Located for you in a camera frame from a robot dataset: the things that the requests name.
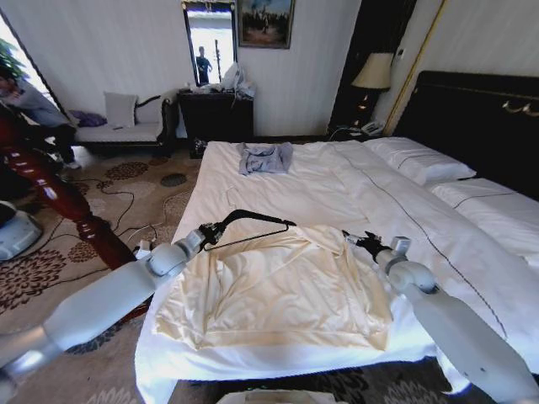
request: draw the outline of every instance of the lamp shade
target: lamp shade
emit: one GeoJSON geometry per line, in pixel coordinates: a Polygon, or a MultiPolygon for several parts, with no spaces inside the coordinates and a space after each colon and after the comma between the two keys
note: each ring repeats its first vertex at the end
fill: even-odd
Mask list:
{"type": "Polygon", "coordinates": [[[371,53],[352,85],[359,88],[390,88],[392,60],[393,53],[371,53]]]}

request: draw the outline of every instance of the headboard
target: headboard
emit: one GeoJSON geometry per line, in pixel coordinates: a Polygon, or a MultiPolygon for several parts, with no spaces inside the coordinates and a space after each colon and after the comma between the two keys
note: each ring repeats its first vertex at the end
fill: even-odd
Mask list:
{"type": "Polygon", "coordinates": [[[539,77],[421,72],[394,135],[539,200],[539,77]]]}

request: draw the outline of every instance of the painting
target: painting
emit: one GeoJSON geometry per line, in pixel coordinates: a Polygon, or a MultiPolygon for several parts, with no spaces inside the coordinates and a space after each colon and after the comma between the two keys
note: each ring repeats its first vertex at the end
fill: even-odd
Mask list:
{"type": "Polygon", "coordinates": [[[239,45],[289,49],[295,0],[238,0],[239,45]]]}

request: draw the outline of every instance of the table lamp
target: table lamp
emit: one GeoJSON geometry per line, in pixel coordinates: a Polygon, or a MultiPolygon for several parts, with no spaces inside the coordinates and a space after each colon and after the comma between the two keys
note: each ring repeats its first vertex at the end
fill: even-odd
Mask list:
{"type": "Polygon", "coordinates": [[[355,126],[369,122],[380,93],[391,87],[392,60],[393,53],[371,53],[352,82],[353,87],[363,90],[362,99],[357,105],[355,126]]]}

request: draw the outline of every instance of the wooden bed post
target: wooden bed post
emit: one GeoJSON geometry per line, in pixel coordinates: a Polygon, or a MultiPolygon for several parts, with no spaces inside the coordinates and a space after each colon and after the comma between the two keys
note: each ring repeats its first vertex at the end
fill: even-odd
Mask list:
{"type": "Polygon", "coordinates": [[[8,112],[0,111],[0,156],[6,158],[8,166],[29,179],[52,209],[75,222],[80,237],[93,246],[110,269],[135,261],[131,250],[109,224],[92,214],[87,200],[73,185],[56,176],[47,159],[28,148],[19,132],[17,122],[10,119],[8,112]]]}

